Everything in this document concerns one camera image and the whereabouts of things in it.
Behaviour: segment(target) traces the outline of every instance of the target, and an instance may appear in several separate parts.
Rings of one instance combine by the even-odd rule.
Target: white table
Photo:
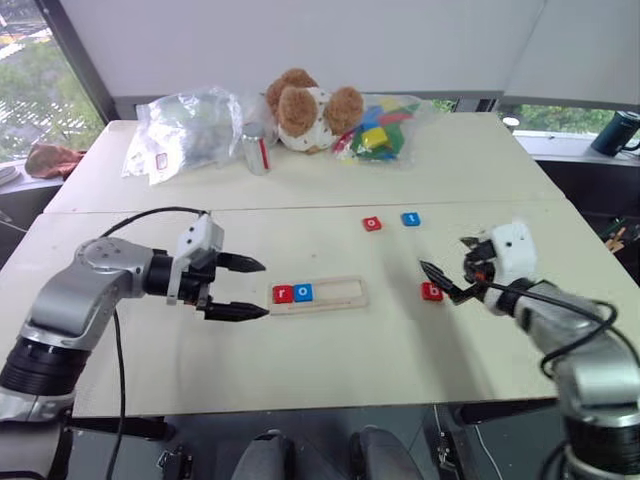
[[[402,226],[417,211],[422,226]],[[367,233],[361,219],[384,228]],[[0,357],[38,289],[66,266],[77,245],[121,213],[44,214],[0,273]],[[478,302],[453,307],[420,298],[418,258],[462,282],[465,248],[457,238],[524,219],[539,250],[539,272],[569,291],[607,299],[620,327],[640,342],[638,288],[574,208],[562,199],[345,208],[218,211],[229,251],[261,260],[267,272],[220,270],[218,301],[265,305],[268,285],[301,278],[361,275],[370,304],[358,310],[275,317],[242,324],[207,322],[160,298],[119,307],[130,415],[225,412],[350,405],[483,401],[554,394],[540,359],[513,320]],[[174,250],[188,214],[147,218],[123,238]],[[78,386],[78,416],[118,411],[113,329],[107,328]]]
[[[408,170],[340,164],[328,152],[272,151],[263,177],[241,163],[204,167],[150,187],[121,178],[137,123],[112,122],[46,213],[126,212],[163,205],[206,209],[400,205],[564,198],[493,114],[442,115],[416,139]]]

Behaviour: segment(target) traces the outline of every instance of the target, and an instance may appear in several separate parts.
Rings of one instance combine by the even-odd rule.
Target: clear plastic bag
[[[416,130],[439,116],[431,105],[411,95],[364,95],[360,125],[334,144],[334,155],[345,164],[410,167],[415,162]]]
[[[240,101],[218,87],[163,97],[136,112],[122,176],[148,174],[150,185],[184,170],[228,164],[242,135]]]

